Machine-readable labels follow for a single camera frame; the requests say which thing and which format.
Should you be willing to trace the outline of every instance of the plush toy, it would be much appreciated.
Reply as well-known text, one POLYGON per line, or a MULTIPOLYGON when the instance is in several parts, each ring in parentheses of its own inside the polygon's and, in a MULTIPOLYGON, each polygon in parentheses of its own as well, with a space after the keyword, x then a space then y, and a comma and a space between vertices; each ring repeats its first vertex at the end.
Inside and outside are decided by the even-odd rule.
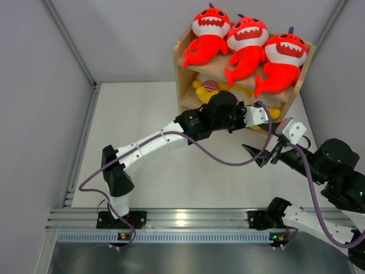
POLYGON ((288 33, 276 35, 266 43, 267 63, 263 66, 263 73, 269 76, 265 80, 260 75, 256 76, 256 98, 261 92, 276 94, 297 82, 308 48, 293 31, 291 27, 288 33))
POLYGON ((196 80, 193 82, 193 87, 196 89, 196 94, 202 103, 207 104, 213 95, 216 95, 220 90, 227 90, 226 83, 220 83, 207 75, 198 74, 196 80))
POLYGON ((237 65, 234 70, 224 69, 229 86, 233 87, 235 80, 244 80, 256 71, 258 65, 265 61, 265 52, 262 46, 269 39, 269 32, 261 20, 245 17, 230 29, 227 45, 234 54, 229 60, 231 66, 237 65))
POLYGON ((210 3, 208 9, 195 17, 192 29, 197 38, 185 50, 183 68, 189 65, 204 65, 210 62, 220 50, 223 54, 228 53, 224 37, 229 32, 230 20, 225 12, 213 7, 210 3))

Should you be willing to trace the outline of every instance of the robotic arm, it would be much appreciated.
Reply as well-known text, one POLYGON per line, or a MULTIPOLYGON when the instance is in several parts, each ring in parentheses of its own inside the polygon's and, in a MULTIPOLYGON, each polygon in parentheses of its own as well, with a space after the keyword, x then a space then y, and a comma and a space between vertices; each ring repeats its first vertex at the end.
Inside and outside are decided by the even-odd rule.
POLYGON ((103 149, 102 166, 121 158, 103 171, 109 188, 110 204, 120 216, 129 212, 128 194, 134 184, 131 175, 144 163, 174 149, 188 146, 190 140, 199 141, 210 137, 213 131, 228 130, 230 133, 245 127, 265 123, 268 120, 263 107, 237 104, 237 98, 227 91, 220 91, 208 104, 195 110, 184 111, 160 131, 138 142, 117 149, 103 149))
MULTIPOLYGON (((176 148, 188 146, 193 141, 207 139, 213 131, 228 130, 232 133, 253 125, 270 131, 270 127, 265 124, 268 119, 270 118, 264 107, 245 106, 243 102, 237 103, 233 94, 220 91, 208 104, 203 104, 199 109, 184 111, 149 137, 125 147, 105 147, 102 166, 119 158, 119 161, 103 171, 109 188, 109 203, 120 216, 127 215, 128 194, 134 188, 131 175, 144 163, 176 148)), ((308 179, 313 177, 316 184, 327 183, 322 195, 342 210, 355 223, 357 229, 321 220, 318 214, 317 217, 311 215, 281 198, 274 198, 265 211, 249 212, 250 228, 300 229, 337 248, 340 247, 339 250, 355 265, 365 269, 365 242, 363 238, 357 240, 360 232, 365 229, 365 176, 354 171, 359 155, 338 139, 325 141, 315 153, 311 153, 307 148, 296 146, 305 131, 302 123, 292 118, 285 119, 280 124, 274 124, 272 132, 269 132, 278 137, 278 143, 271 152, 246 145, 243 147, 254 157, 252 161, 255 160, 260 167, 269 161, 276 164, 280 160, 308 179), (293 149, 283 152, 285 147, 293 149)), ((315 195, 314 187, 311 188, 311 194, 315 195)))

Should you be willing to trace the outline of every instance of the stuffed animal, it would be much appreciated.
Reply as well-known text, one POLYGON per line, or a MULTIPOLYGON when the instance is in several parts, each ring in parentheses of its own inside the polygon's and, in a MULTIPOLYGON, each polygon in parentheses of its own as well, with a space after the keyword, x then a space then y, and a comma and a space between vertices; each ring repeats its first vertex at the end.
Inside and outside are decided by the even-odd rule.
POLYGON ((189 65, 204 65, 210 62, 218 53, 228 53, 224 37, 230 29, 228 15, 210 3, 209 8, 200 12, 192 23, 192 29, 197 38, 185 50, 183 68, 189 65))
POLYGON ((260 93, 279 93, 291 84, 295 84, 301 74, 300 67, 307 58, 308 48, 304 41, 293 34, 294 28, 288 33, 276 35, 265 45, 267 63, 263 66, 263 73, 268 78, 263 80, 256 76, 255 97, 260 93))
POLYGON ((229 60, 231 66, 237 65, 234 70, 224 69, 229 86, 233 87, 235 80, 244 80, 255 73, 258 65, 265 61, 265 52, 262 46, 269 39, 269 32, 261 20, 245 17, 230 29, 227 45, 234 54, 229 60))
POLYGON ((198 74, 196 80, 193 82, 193 87, 196 89, 196 94, 202 103, 207 104, 213 95, 216 95, 220 90, 227 90, 226 83, 220 83, 207 75, 198 74))

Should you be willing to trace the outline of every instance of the wooden shelf board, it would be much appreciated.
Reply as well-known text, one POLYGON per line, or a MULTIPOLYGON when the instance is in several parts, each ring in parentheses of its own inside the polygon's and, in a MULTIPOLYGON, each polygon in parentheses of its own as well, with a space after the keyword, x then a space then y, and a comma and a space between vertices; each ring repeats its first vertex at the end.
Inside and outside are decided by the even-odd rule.
MULTIPOLYGON (((208 64, 202 65, 202 66, 188 66, 187 69, 194 70, 197 72, 200 72, 202 74, 211 76, 212 78, 216 78, 218 80, 221 80, 223 82, 226 82, 226 76, 224 74, 224 67, 230 67, 229 66, 229 58, 232 56, 232 54, 228 55, 222 55, 218 54, 212 61, 210 61, 208 64)), ((184 63, 185 57, 182 55, 177 60, 178 66, 182 66, 184 63)), ((263 68, 262 66, 259 66, 256 73, 254 75, 251 75, 245 80, 237 81, 235 82, 236 85, 241 87, 246 87, 251 90, 255 89, 255 78, 256 74, 261 74, 263 78, 266 76, 263 74, 263 68)), ((289 101, 290 96, 293 93, 294 86, 291 85, 289 88, 287 88, 285 91, 280 92, 279 94, 263 94, 265 97, 273 98, 275 100, 287 103, 289 101)))

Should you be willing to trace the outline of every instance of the wooden shelf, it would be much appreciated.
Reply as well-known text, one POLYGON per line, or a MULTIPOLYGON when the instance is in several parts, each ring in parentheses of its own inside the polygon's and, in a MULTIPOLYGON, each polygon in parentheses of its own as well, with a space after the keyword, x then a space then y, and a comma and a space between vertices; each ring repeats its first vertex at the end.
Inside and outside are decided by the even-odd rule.
MULTIPOLYGON (((191 70, 200 72, 202 74, 214 77, 214 78, 216 78, 216 79, 218 79, 222 82, 226 82, 227 80, 226 80, 226 76, 224 74, 224 68, 225 67, 230 67, 229 66, 229 58, 231 56, 232 56, 232 54, 228 54, 228 55, 218 54, 208 64, 205 64, 205 65, 202 65, 202 66, 188 66, 187 69, 191 69, 191 70)), ((179 66, 182 66, 184 61, 185 61, 185 57, 182 55, 177 60, 177 64, 179 66)), ((256 75, 261 74, 261 76, 263 78, 265 78, 262 70, 263 70, 262 66, 259 66, 259 68, 257 69, 257 71, 254 75, 251 75, 250 77, 248 77, 247 79, 242 80, 242 81, 235 81, 234 84, 236 84, 238 86, 241 86, 241 87, 248 88, 250 90, 254 90, 255 89, 256 75)), ((262 94, 262 95, 266 96, 266 97, 273 98, 273 99, 278 100, 280 102, 287 103, 289 101, 290 96, 293 93, 293 89, 294 89, 294 86, 292 85, 289 88, 287 88, 285 91, 280 92, 279 94, 274 94, 274 95, 262 94)))
MULTIPOLYGON (((277 35, 276 33, 269 32, 269 36, 277 35)), ((181 112, 183 109, 189 108, 199 108, 202 103, 200 102, 198 96, 195 93, 195 89, 192 87, 193 81, 196 79, 197 74, 200 72, 202 74, 211 76, 212 78, 216 78, 222 82, 226 82, 226 76, 224 74, 224 68, 229 66, 229 59, 232 56, 232 53, 228 55, 218 54, 212 61, 208 64, 202 66, 188 66, 187 68, 183 68, 183 63, 185 61, 184 51, 188 48, 189 44, 192 40, 195 39, 195 35, 192 31, 191 26, 189 26, 185 32, 181 35, 181 37, 176 42, 173 49, 173 61, 175 68, 175 80, 176 80, 176 91, 177 91, 177 100, 179 111, 181 112)), ((309 69, 309 65, 314 55, 315 45, 304 41, 308 47, 308 55, 305 60, 301 74, 299 76, 298 81, 295 85, 290 86, 285 91, 280 92, 279 94, 267 94, 262 93, 262 96, 270 99, 277 100, 282 102, 281 114, 276 122, 281 121, 285 115, 287 114, 289 108, 293 104, 295 98, 298 96, 299 91, 302 88, 304 79, 309 69)), ((262 66, 259 66, 256 73, 245 80, 235 82, 236 85, 248 88, 250 90, 255 89, 255 79, 256 75, 260 74, 264 79, 267 77, 263 73, 262 66)))

